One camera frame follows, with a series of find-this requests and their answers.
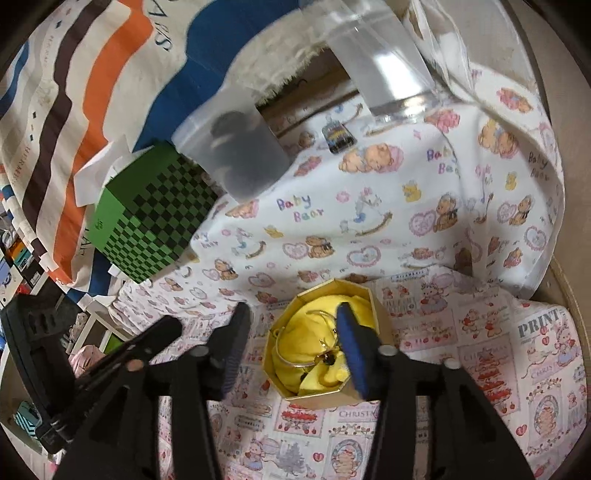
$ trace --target screw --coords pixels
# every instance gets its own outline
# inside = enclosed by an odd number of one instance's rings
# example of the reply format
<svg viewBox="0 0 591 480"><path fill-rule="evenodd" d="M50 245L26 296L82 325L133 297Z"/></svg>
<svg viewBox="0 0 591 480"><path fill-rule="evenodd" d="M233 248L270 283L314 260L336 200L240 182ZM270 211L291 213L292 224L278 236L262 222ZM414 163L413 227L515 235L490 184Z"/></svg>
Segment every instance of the screw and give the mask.
<svg viewBox="0 0 591 480"><path fill-rule="evenodd" d="M191 356L207 356L209 354L209 348L207 345L196 345L189 350L189 355Z"/></svg>
<svg viewBox="0 0 591 480"><path fill-rule="evenodd" d="M398 353L398 349L393 345L380 345L378 352L382 356L394 356Z"/></svg>
<svg viewBox="0 0 591 480"><path fill-rule="evenodd" d="M125 367L130 372L138 372L143 369L144 363L139 358L134 358L125 364Z"/></svg>
<svg viewBox="0 0 591 480"><path fill-rule="evenodd" d="M446 358L443 361L443 365L448 367L450 370L458 370L462 366L455 358Z"/></svg>

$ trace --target keyring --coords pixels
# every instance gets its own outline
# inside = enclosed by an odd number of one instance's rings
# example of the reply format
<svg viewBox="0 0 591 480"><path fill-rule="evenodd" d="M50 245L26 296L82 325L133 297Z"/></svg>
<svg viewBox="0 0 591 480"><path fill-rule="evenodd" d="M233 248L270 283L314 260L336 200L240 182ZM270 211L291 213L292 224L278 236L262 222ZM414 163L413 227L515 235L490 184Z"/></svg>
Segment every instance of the keyring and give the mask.
<svg viewBox="0 0 591 480"><path fill-rule="evenodd" d="M289 365L290 367L294 367L294 368L315 367L321 361L327 361L329 359L329 354L331 354L333 350L337 349L337 345L339 343L339 338L336 333L336 328L332 328L332 326L330 325L330 323L328 322L328 319L327 319L327 318L331 318L334 322L336 322L335 316L331 315L328 312L325 312L324 310L309 310L306 312L306 315L311 315L311 314L320 315L324 319L324 321L328 325L330 331L333 332L333 334L335 336L335 345L333 347L329 347L323 339L318 339L318 341L320 342L320 346L322 348L324 348L324 351L319 353L318 355L316 355L316 357L314 357L314 360L311 362L308 362L305 364L295 364L295 363L290 362L290 361L286 360L285 358L283 358L283 356L281 356L281 354L279 353L279 339L281 338L281 335L283 334L283 331L285 330L285 327L281 327L281 329L279 330L279 332L275 336L275 353L277 354L277 357L279 358L279 360L281 360L283 363Z"/></svg>

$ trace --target white tissue paper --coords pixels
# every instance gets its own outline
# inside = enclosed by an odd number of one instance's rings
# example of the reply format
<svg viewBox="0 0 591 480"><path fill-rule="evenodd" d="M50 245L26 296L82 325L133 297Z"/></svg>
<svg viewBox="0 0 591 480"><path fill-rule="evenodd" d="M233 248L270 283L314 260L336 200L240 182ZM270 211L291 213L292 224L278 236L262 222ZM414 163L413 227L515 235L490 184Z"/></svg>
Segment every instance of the white tissue paper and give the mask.
<svg viewBox="0 0 591 480"><path fill-rule="evenodd" d="M125 136L109 142L74 175L76 206L97 203L107 183L150 148L131 153Z"/></svg>

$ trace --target brown stripe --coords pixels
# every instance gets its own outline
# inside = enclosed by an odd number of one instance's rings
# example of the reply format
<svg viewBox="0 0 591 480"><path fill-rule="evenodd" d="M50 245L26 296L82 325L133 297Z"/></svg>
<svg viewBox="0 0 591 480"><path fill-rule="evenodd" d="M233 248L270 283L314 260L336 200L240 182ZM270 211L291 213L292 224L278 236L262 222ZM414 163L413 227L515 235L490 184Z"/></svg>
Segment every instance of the brown stripe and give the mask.
<svg viewBox="0 0 591 480"><path fill-rule="evenodd" d="M33 241L31 242L31 247L33 248L33 254L34 255L36 254L39 257L41 257L42 255L45 255L47 253L47 250L45 249L45 247L41 243L41 240L39 240L38 238L33 239Z"/></svg>
<svg viewBox="0 0 591 480"><path fill-rule="evenodd" d="M57 51L53 79L58 87L56 101L51 106L39 136L39 158L22 198L22 211L33 230L37 230L37 220L51 180L51 159L56 150L57 138L72 109L72 101L66 95L66 79L70 62L78 45L98 16L103 13L112 0L92 0L84 7Z"/></svg>

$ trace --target yellow plush toy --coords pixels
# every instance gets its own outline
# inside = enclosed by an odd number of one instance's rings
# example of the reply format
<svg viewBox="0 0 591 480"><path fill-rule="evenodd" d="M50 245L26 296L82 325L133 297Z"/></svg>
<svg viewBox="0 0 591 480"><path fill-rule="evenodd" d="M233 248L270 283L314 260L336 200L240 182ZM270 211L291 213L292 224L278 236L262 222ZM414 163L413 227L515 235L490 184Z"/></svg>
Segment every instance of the yellow plush toy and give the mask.
<svg viewBox="0 0 591 480"><path fill-rule="evenodd" d="M343 302L351 305L361 325L375 328L369 301L358 296L327 295L304 305L285 328L273 332L277 337L272 351L275 373L294 394L330 391L349 378L335 324L336 309Z"/></svg>

